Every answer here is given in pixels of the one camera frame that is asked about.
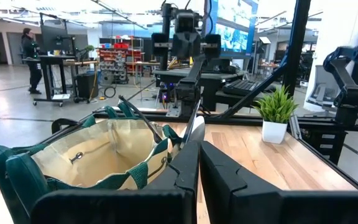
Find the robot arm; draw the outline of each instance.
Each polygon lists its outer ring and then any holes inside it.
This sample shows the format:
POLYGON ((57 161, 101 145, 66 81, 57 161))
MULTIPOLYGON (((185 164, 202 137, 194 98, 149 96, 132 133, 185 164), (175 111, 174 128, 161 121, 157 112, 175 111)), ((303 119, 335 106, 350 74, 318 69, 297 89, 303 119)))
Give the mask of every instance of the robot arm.
POLYGON ((338 47, 323 64, 324 69, 334 75, 340 89, 334 100, 334 106, 338 108, 335 121, 346 125, 355 124, 358 118, 358 85, 346 70, 351 60, 358 61, 358 47, 338 47))

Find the concrete floor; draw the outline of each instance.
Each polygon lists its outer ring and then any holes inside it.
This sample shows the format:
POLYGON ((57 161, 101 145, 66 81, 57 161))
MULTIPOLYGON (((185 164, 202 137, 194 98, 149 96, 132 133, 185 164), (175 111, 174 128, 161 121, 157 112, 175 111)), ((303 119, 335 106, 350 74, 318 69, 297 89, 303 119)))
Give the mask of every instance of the concrete floor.
MULTIPOLYGON (((151 83, 151 78, 143 78, 142 86, 151 83)), ((8 147, 30 146, 51 135, 51 122, 58 118, 81 119, 105 105, 115 106, 118 103, 118 95, 126 98, 132 96, 140 88, 133 85, 133 80, 128 85, 118 85, 117 94, 114 98, 95 103, 78 103, 72 101, 64 103, 59 107, 56 103, 39 102, 37 106, 32 104, 33 96, 27 91, 29 87, 29 71, 25 66, 3 66, 0 65, 0 144, 8 147)), ((43 81, 39 90, 45 93, 43 81)), ((157 90, 150 87, 141 95, 135 96, 131 102, 138 108, 162 108, 159 103, 151 97, 157 90)), ((299 104, 296 114, 303 116, 311 113, 303 109, 306 89, 297 88, 294 99, 299 104)), ((217 110, 223 112, 227 105, 218 104, 217 110)), ((254 109, 243 108, 240 113, 256 113, 254 109)), ((346 144, 358 152, 358 132, 347 135, 346 144)), ((342 150, 339 167, 358 180, 358 155, 348 148, 342 150)))

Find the black pants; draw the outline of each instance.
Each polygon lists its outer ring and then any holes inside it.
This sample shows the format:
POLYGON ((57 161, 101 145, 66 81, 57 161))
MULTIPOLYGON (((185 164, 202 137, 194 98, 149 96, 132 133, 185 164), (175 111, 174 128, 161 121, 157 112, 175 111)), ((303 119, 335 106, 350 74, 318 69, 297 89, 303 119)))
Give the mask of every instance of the black pants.
POLYGON ((30 85, 31 89, 37 89, 38 83, 40 83, 42 78, 41 70, 38 69, 37 63, 34 62, 27 62, 27 65, 30 69, 30 85))

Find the black jacket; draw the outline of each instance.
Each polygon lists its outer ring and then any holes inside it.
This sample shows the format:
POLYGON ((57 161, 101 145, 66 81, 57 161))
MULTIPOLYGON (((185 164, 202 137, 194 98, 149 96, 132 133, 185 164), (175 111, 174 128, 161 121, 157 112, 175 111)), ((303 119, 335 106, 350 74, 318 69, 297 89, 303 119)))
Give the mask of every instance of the black jacket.
POLYGON ((37 44, 34 42, 32 38, 27 35, 22 37, 22 49, 23 49, 23 57, 34 58, 34 49, 37 47, 37 44))

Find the shelving unit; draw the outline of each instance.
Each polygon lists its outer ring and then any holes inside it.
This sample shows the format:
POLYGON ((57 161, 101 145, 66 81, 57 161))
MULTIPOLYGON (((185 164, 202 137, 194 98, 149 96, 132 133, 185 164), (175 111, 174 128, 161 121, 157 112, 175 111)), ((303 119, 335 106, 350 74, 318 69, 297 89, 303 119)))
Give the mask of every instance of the shelving unit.
MULTIPOLYGON (((133 37, 121 37, 121 36, 114 36, 110 38, 100 38, 100 43, 104 43, 107 45, 113 45, 114 47, 118 44, 125 45, 127 48, 127 62, 132 62, 132 51, 134 53, 133 62, 143 62, 144 61, 144 40, 142 38, 133 37)), ((135 69, 132 65, 126 65, 127 73, 130 75, 135 74, 135 69)), ((142 73, 143 68, 138 68, 138 72, 142 73)))
POLYGON ((127 49, 124 48, 98 48, 101 82, 128 83, 126 69, 127 49))

